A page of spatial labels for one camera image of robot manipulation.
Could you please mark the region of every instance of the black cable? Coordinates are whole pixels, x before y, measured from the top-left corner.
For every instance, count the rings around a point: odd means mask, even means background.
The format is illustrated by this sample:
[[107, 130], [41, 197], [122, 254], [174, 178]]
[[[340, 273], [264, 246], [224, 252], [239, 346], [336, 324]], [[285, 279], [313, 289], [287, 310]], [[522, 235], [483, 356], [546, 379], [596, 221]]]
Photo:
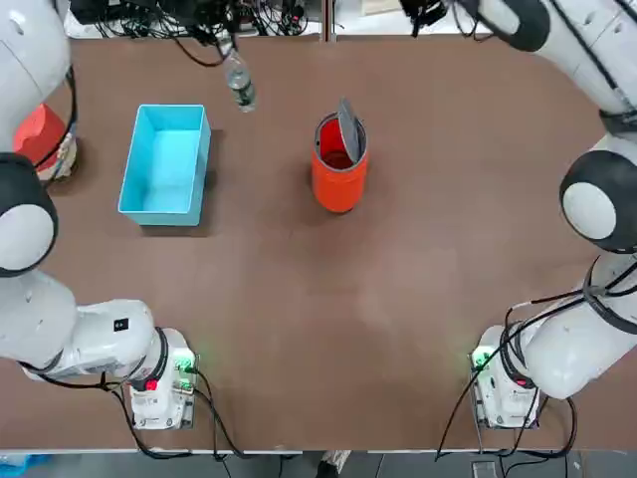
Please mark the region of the black cable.
[[501, 463], [502, 476], [503, 478], [507, 478], [509, 476], [509, 473], [511, 473], [511, 470], [513, 470], [514, 468], [518, 468], [518, 467], [526, 466], [526, 465], [538, 465], [540, 463], [546, 463], [547, 461], [548, 461], [548, 458], [543, 458], [537, 461], [523, 461], [521, 463], [515, 463], [511, 465], [509, 468], [507, 468], [506, 472], [505, 472], [505, 467]]
[[210, 410], [212, 411], [213, 417], [214, 417], [215, 421], [217, 423], [219, 423], [219, 427], [221, 428], [221, 432], [223, 433], [224, 437], [226, 438], [226, 441], [228, 442], [228, 445], [230, 446], [230, 449], [239, 458], [243, 458], [243, 459], [254, 458], [255, 455], [247, 455], [246, 453], [241, 451], [235, 445], [235, 443], [232, 441], [232, 438], [230, 438], [230, 434], [228, 433], [228, 429], [226, 428], [225, 423], [221, 419], [221, 416], [219, 415], [219, 412], [217, 411], [217, 408], [214, 405], [214, 400], [212, 398], [212, 390], [211, 390], [211, 387], [210, 387], [210, 382], [208, 381], [208, 378], [206, 377], [206, 375], [204, 375], [203, 372], [201, 370], [199, 370], [199, 369], [194, 369], [193, 372], [195, 372], [203, 380], [203, 382], [204, 382], [204, 384], [206, 386], [206, 390], [210, 394], [210, 398], [207, 397], [204, 393], [201, 392], [201, 390], [198, 390], [198, 389], [195, 389], [195, 394], [197, 396], [201, 397], [208, 404], [208, 406], [210, 407]]
[[201, 390], [195, 389], [195, 395], [197, 395], [200, 398], [202, 398], [208, 404], [208, 407], [210, 408], [214, 419], [217, 421], [217, 423], [219, 423], [219, 427], [221, 428], [221, 432], [223, 433], [224, 437], [226, 438], [226, 441], [228, 442], [228, 445], [230, 446], [230, 449], [233, 451], [233, 453], [236, 456], [238, 456], [239, 458], [242, 458], [242, 459], [254, 458], [256, 455], [247, 455], [246, 453], [241, 451], [239, 448], [237, 448], [235, 443], [232, 441], [232, 438], [230, 438], [230, 434], [228, 433], [228, 429], [226, 428], [226, 425], [224, 424], [223, 420], [221, 419], [221, 416], [219, 416], [219, 412], [217, 411], [217, 408], [214, 406], [213, 401], [211, 399], [209, 399]]
[[456, 23], [456, 28], [460, 32], [464, 38], [472, 38], [476, 34], [476, 30], [478, 29], [478, 20], [474, 20], [474, 26], [472, 27], [470, 32], [465, 32], [462, 29], [462, 25], [460, 25], [460, 19], [458, 18], [458, 10], [456, 9], [456, 0], [451, 1], [451, 13], [454, 17], [454, 22]]
[[570, 407], [571, 425], [570, 425], [570, 434], [568, 435], [568, 440], [566, 441], [566, 444], [563, 446], [563, 448], [554, 453], [553, 452], [544, 453], [542, 451], [525, 450], [523, 451], [525, 455], [532, 456], [535, 458], [553, 459], [553, 458], [562, 458], [568, 455], [570, 450], [572, 450], [573, 445], [575, 444], [575, 437], [577, 436], [577, 407], [575, 406], [575, 402], [573, 401], [571, 397], [568, 397], [566, 399], [566, 402], [568, 403], [568, 406]]
[[279, 455], [279, 478], [283, 476], [283, 465], [286, 461], [294, 460], [299, 455]]
[[228, 475], [228, 478], [232, 478], [232, 475], [230, 474], [230, 470], [228, 469], [228, 463], [226, 463], [226, 460], [221, 460], [221, 464], [226, 469], [226, 474]]
[[376, 473], [374, 474], [374, 478], [379, 478], [380, 469], [382, 468], [382, 464], [385, 461], [385, 454], [380, 455], [380, 460], [378, 460], [378, 466], [376, 467]]
[[463, 391], [461, 392], [460, 396], [458, 397], [458, 400], [456, 401], [456, 404], [454, 405], [454, 408], [451, 412], [451, 415], [449, 416], [449, 419], [447, 420], [447, 425], [445, 426], [445, 431], [443, 432], [442, 438], [440, 440], [440, 443], [438, 445], [438, 449], [436, 450], [436, 457], [434, 458], [434, 461], [438, 461], [438, 459], [441, 458], [441, 451], [442, 451], [442, 447], [445, 444], [445, 439], [447, 438], [447, 434], [449, 433], [449, 429], [451, 428], [451, 424], [453, 423], [454, 418], [456, 417], [456, 413], [458, 413], [458, 409], [460, 408], [460, 404], [462, 403], [463, 399], [465, 398], [465, 396], [467, 395], [467, 393], [469, 392], [469, 389], [471, 388], [471, 386], [475, 383], [475, 381], [478, 379], [478, 375], [480, 374], [480, 372], [484, 369], [485, 366], [487, 366], [487, 364], [489, 364], [489, 362], [495, 358], [500, 351], [506, 347], [512, 339], [514, 339], [515, 337], [517, 337], [519, 334], [521, 334], [523, 331], [525, 331], [527, 328], [529, 328], [530, 326], [532, 326], [533, 324], [546, 319], [548, 317], [551, 317], [555, 314], [558, 314], [560, 312], [566, 311], [568, 309], [571, 309], [575, 306], [578, 306], [579, 304], [582, 304], [584, 302], [584, 299], [576, 299], [573, 300], [567, 304], [563, 304], [559, 307], [556, 307], [555, 309], [552, 309], [551, 311], [542, 313], [540, 315], [538, 315], [537, 317], [535, 317], [534, 319], [531, 319], [529, 321], [527, 321], [525, 324], [521, 325], [514, 333], [512, 333], [509, 336], [509, 339], [505, 342], [503, 342], [501, 345], [499, 345], [494, 351], [493, 353], [485, 360], [485, 362], [482, 364], [481, 368], [476, 371], [476, 373], [474, 373], [474, 375], [472, 376], [472, 378], [469, 380], [469, 382], [467, 383], [467, 385], [465, 385], [465, 388], [463, 389]]
[[570, 34], [575, 38], [575, 40], [577, 41], [577, 43], [579, 44], [579, 46], [582, 48], [582, 50], [586, 53], [586, 56], [588, 56], [589, 60], [591, 62], [593, 62], [593, 64], [595, 65], [595, 67], [597, 68], [597, 70], [599, 71], [599, 73], [601, 74], [602, 77], [604, 77], [604, 80], [606, 81], [606, 83], [608, 84], [608, 86], [610, 87], [611, 90], [615, 91], [617, 90], [617, 82], [615, 82], [615, 79], [610, 75], [610, 72], [608, 72], [608, 70], [606, 69], [606, 67], [601, 63], [601, 61], [599, 60], [599, 58], [597, 57], [597, 55], [595, 55], [595, 53], [592, 51], [592, 49], [588, 46], [588, 44], [586, 43], [586, 41], [583, 39], [583, 37], [579, 34], [579, 32], [577, 31], [577, 29], [575, 28], [575, 26], [572, 24], [572, 22], [568, 19], [568, 16], [566, 15], [566, 13], [564, 12], [564, 10], [561, 8], [561, 6], [557, 3], [557, 0], [548, 0], [548, 2], [552, 5], [552, 7], [555, 9], [555, 12], [557, 12], [557, 15], [559, 16], [559, 18], [561, 19], [562, 22], [564, 22], [564, 25], [566, 25], [566, 28], [568, 29], [568, 31], [570, 32]]
[[615, 3], [621, 7], [624, 13], [628, 15], [633, 22], [637, 23], [637, 12], [626, 3], [626, 0], [615, 0]]
[[203, 60], [199, 60], [197, 57], [195, 57], [192, 53], [190, 53], [186, 47], [183, 46], [183, 44], [179, 41], [179, 39], [177, 37], [170, 37], [176, 44], [177, 46], [181, 49], [181, 51], [193, 62], [195, 62], [197, 65], [200, 65], [204, 68], [216, 68], [219, 67], [220, 65], [223, 64], [223, 62], [226, 61], [226, 59], [228, 58], [228, 55], [223, 54], [223, 52], [221, 51], [221, 47], [219, 46], [218, 43], [215, 43], [214, 46], [217, 49], [217, 53], [219, 53], [219, 57], [221, 57], [219, 60], [215, 61], [215, 62], [210, 62], [210, 63], [206, 63]]
[[634, 294], [635, 292], [637, 292], [637, 284], [634, 285], [633, 287], [629, 287], [628, 289], [626, 289], [624, 291], [618, 291], [618, 292], [608, 291], [606, 293], [606, 295], [608, 297], [624, 297], [624, 296], [628, 296], [630, 294]]

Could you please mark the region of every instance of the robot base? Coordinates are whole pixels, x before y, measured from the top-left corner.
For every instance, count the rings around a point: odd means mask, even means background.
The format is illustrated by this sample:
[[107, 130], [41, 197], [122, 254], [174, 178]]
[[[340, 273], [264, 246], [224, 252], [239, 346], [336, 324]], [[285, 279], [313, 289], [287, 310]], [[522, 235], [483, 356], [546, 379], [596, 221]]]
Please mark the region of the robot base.
[[179, 332], [174, 329], [163, 332], [168, 340], [168, 362], [162, 377], [148, 382], [144, 391], [130, 387], [136, 429], [192, 427], [197, 379], [192, 370], [197, 367], [197, 357]]
[[[476, 419], [488, 428], [533, 428], [539, 403], [535, 388], [522, 388], [511, 380], [500, 355], [483, 366], [500, 345], [504, 329], [502, 326], [488, 328], [470, 357], [472, 372], [481, 370], [473, 387]], [[529, 421], [525, 424], [530, 409]]]

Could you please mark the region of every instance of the red container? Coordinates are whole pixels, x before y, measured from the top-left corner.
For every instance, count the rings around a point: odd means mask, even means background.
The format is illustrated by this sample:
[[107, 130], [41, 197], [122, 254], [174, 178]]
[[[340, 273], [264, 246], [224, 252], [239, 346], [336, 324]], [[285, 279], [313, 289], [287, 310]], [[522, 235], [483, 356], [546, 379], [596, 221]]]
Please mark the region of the red container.
[[317, 201], [331, 212], [347, 212], [358, 202], [367, 174], [367, 136], [357, 119], [360, 160], [352, 163], [347, 155], [336, 113], [317, 127], [312, 152], [312, 189]]

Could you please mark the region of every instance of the floor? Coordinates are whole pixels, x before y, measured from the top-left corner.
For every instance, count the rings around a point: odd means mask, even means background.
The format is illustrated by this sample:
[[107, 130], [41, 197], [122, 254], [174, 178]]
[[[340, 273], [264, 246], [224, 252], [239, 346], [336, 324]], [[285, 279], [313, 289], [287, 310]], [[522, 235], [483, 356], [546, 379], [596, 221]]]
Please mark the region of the floor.
[[[343, 468], [341, 478], [374, 478], [382, 454], [353, 453]], [[300, 455], [284, 462], [282, 478], [315, 478], [316, 464], [320, 453], [312, 452]], [[492, 461], [471, 453], [462, 453], [433, 462], [431, 453], [388, 453], [383, 459], [379, 478], [424, 478], [453, 477], [472, 478], [472, 463]], [[517, 454], [509, 458], [507, 465], [526, 461], [524, 455]], [[280, 460], [269, 455], [251, 460], [231, 457], [227, 461], [232, 478], [277, 478]], [[572, 452], [569, 455], [568, 470], [564, 460], [517, 467], [509, 474], [510, 478], [623, 478], [634, 477], [637, 473], [637, 453], [619, 451]], [[206, 476], [208, 478], [226, 478], [221, 463], [212, 457], [198, 456], [186, 459], [154, 461], [138, 454], [85, 454], [59, 455], [46, 464], [31, 468], [25, 478], [107, 478], [112, 476], [134, 476], [136, 478], [168, 478], [180, 476]], [[479, 475], [488, 478], [491, 475]]]

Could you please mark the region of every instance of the red object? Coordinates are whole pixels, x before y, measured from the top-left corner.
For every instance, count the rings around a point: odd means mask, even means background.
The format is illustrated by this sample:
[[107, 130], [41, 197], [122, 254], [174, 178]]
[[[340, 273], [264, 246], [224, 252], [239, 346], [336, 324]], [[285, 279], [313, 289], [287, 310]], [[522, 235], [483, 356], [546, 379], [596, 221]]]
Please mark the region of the red object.
[[358, 123], [361, 158], [354, 164], [342, 141], [336, 113], [325, 118], [317, 128], [312, 151], [312, 189], [317, 201], [331, 212], [347, 212], [362, 196], [367, 173], [367, 138]]
[[[64, 134], [65, 126], [60, 117], [46, 105], [39, 105], [28, 118], [26, 118], [15, 136], [13, 137], [13, 149], [15, 152], [28, 157], [34, 164], [42, 160]], [[38, 170], [44, 170], [55, 164], [56, 154], [42, 164]]]

